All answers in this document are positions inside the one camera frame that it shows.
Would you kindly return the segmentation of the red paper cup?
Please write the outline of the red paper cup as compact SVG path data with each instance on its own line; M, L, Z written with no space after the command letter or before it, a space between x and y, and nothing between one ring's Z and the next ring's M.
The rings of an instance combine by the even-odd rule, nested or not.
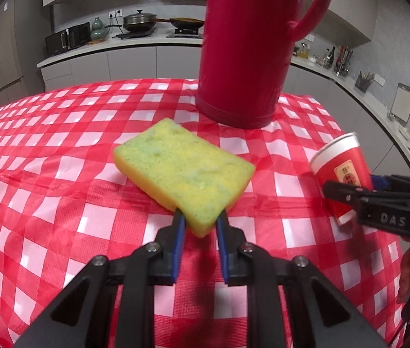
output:
M373 190L373 182L355 133L343 134L319 149L310 169L322 188L327 181Z

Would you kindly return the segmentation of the yellow sponge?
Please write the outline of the yellow sponge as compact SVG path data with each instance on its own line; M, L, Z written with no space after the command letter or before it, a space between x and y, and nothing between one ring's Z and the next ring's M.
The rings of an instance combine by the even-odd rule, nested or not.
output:
M118 170L169 211L179 209L204 237L245 191L255 165L198 137L169 118L113 151Z

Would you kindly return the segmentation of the white cutting board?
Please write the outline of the white cutting board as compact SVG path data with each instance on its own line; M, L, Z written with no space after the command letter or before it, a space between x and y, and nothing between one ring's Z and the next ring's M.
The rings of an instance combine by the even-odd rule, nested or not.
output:
M410 87L399 83L390 114L402 123L408 123L410 116Z

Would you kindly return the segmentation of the utensil holder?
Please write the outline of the utensil holder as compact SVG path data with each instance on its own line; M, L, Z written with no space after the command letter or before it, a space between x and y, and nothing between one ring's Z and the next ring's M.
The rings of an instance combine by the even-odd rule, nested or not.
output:
M355 82L355 87L359 89L362 93L365 93L369 86L373 83L374 78L374 73L365 73L363 71L360 71Z

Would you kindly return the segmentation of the red thermos flask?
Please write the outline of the red thermos flask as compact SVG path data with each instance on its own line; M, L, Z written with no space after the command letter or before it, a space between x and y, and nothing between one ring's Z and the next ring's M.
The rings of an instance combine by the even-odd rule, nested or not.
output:
M273 119L295 43L320 23L332 0L206 0L195 97L198 110L228 126Z

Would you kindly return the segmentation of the black wok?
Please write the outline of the black wok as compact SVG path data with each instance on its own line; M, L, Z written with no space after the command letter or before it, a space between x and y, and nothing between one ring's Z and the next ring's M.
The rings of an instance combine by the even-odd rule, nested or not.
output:
M204 21L193 19L193 18L155 18L156 23L171 23L176 29L184 31L198 31L202 26L204 26Z

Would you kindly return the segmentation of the gas stove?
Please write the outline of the gas stove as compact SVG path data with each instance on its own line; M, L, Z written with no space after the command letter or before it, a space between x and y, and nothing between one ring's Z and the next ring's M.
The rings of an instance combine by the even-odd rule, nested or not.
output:
M113 39L139 39L150 36L164 36L166 38L187 38L201 39L203 34L199 30L180 30L174 29L169 31L159 31L157 28L152 28L146 32L127 32L112 36Z

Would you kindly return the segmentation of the pot with lid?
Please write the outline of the pot with lid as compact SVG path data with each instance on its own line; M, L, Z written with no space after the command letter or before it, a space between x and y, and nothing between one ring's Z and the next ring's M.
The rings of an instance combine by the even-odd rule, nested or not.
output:
M147 32L156 25L157 15L138 10L123 18L123 28L128 32Z

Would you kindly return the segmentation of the black microwave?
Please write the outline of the black microwave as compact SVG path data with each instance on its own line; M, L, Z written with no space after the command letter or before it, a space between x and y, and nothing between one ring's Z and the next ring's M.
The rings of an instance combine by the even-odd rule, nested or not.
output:
M87 44L90 40L89 22L81 23L46 37L46 53L49 57L66 53Z

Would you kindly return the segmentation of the green ceramic vase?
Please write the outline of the green ceramic vase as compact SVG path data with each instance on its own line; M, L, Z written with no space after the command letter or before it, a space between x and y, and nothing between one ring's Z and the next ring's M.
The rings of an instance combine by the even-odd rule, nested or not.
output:
M105 39L109 29L105 27L103 21L96 17L91 26L90 38L93 41Z

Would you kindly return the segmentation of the beige refrigerator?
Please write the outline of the beige refrigerator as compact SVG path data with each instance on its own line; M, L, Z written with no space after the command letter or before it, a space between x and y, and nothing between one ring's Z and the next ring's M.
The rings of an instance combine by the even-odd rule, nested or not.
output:
M37 64L46 56L51 17L42 0L4 0L0 4L0 107L42 93Z

